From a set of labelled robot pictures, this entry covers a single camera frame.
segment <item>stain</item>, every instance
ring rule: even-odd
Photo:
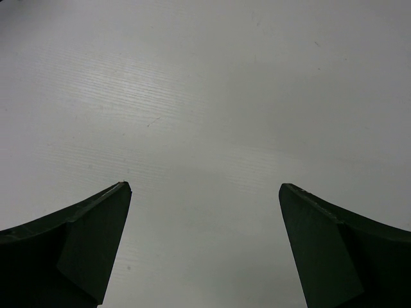
[[[147,127],[150,127],[151,124],[154,124],[156,121],[158,121],[159,119],[161,119],[161,117],[158,117],[157,119],[155,119],[154,121],[152,121],[150,124],[147,125]]]

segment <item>white surface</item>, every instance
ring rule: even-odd
[[[127,180],[103,307],[305,307],[281,183],[410,229],[410,9],[4,0],[0,229]]]

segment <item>scratch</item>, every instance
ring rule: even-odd
[[[154,124],[154,122],[158,121],[159,119],[161,119],[161,117],[158,117],[157,119],[155,119],[154,121],[152,121],[149,125],[147,125],[147,127],[150,127],[151,124]]]

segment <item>dark corner object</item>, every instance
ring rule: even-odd
[[[131,200],[121,182],[65,209],[0,231],[0,307],[103,303]]]
[[[292,184],[279,199],[308,308],[411,307],[411,232]]]

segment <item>wood grain texture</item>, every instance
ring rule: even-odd
[[[305,307],[281,183],[409,229],[394,2],[3,1],[0,228],[127,180],[103,307]]]

